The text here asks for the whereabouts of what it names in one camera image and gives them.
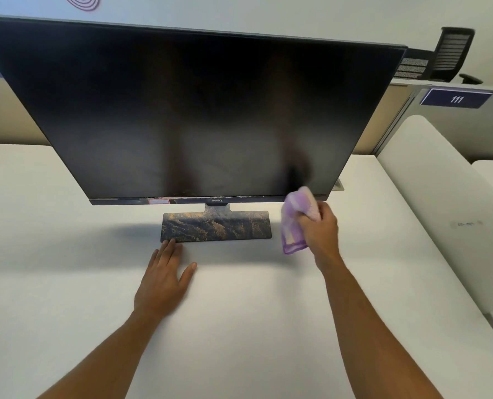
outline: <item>hand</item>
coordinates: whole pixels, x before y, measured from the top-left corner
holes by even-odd
[[[154,251],[134,297],[134,312],[148,313],[161,321],[175,310],[197,268],[195,262],[191,263],[178,280],[181,256],[182,245],[174,239],[163,241],[160,250]]]
[[[333,264],[342,263],[339,253],[337,217],[325,201],[317,201],[321,221],[310,220],[300,213],[297,220],[302,227],[305,241],[315,257],[316,266],[322,273]]]

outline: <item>person's left hand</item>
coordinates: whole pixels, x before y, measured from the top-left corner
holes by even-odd
[[[182,245],[174,239],[163,241],[161,248],[154,251],[134,297],[134,311],[148,313],[160,321],[175,310],[197,268],[195,262],[191,263],[178,280],[181,256]]]

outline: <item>forearm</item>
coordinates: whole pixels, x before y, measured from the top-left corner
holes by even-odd
[[[134,312],[38,399],[123,399],[159,319]]]
[[[340,351],[357,399],[442,398],[336,258],[323,272]]]

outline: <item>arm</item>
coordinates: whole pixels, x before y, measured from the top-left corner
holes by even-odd
[[[180,303],[195,269],[177,278],[182,246],[164,241],[155,250],[134,298],[134,312],[110,337],[38,399],[123,399],[160,321]]]
[[[337,218],[319,202],[322,220],[298,221],[328,290],[340,352],[356,399],[442,396],[377,315],[339,253]]]

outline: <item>black monitor screen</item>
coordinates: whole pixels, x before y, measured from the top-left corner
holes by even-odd
[[[0,72],[90,199],[326,198],[404,51],[0,18]]]

